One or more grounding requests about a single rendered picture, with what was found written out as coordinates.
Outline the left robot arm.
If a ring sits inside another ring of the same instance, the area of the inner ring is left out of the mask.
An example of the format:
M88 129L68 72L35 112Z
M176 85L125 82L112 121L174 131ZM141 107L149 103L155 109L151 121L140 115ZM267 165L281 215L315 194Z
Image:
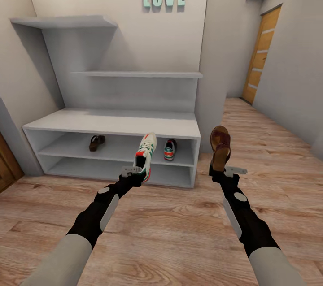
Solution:
M110 221L119 200L132 187L140 187L147 172L139 166L122 167L119 181L99 190L74 226L47 259L20 286L77 286L84 267Z

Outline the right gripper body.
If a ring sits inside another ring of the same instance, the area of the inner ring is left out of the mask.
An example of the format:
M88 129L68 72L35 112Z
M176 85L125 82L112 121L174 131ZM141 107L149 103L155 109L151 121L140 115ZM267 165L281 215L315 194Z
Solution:
M240 178L238 174L234 173L233 177L226 177L224 172L220 172L220 171L216 171L216 170L213 170L213 171L214 171L214 174L212 177L212 181L219 182L221 184L221 188L223 188L223 186L228 183L233 183L236 186L238 185L238 181Z

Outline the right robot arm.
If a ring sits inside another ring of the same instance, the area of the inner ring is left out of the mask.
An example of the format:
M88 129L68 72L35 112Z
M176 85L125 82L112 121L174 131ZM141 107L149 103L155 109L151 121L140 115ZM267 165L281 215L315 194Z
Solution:
M224 172L213 170L209 176L224 191L224 209L252 265L259 286L308 286L286 255L279 249L265 221L251 209L247 197L237 187L238 174L247 169L225 166Z

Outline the gym shoe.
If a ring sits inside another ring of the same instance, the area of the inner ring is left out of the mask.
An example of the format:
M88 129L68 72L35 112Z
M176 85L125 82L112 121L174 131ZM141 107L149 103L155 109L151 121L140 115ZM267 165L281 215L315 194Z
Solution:
M173 160L177 149L177 143L174 139L169 139L165 143L165 159Z
M150 161L152 154L155 152L157 146L157 138L154 132L148 132L140 142L138 152L135 154L135 160L133 166L139 166L142 168L140 173L132 174L143 174L147 172L143 183L147 182L150 178Z

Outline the sandal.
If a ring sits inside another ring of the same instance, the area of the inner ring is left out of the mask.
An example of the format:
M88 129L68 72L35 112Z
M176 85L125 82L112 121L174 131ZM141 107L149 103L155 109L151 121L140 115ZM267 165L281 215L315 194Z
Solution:
M213 150L213 158L210 165L213 170L224 172L225 164L231 156L231 138L228 130L223 126L217 126L210 135L210 145Z
M103 144L105 142L105 136L95 136L91 139L91 145L89 146L90 152L95 152L97 150L97 147L100 144Z

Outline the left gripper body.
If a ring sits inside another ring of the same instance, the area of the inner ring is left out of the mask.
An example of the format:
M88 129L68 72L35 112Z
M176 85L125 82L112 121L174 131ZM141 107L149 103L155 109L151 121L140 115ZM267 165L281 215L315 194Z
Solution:
M140 174L132 174L128 177L122 177L122 175L120 175L118 182L122 182L126 186L126 192L128 192L132 187L140 187L142 184Z

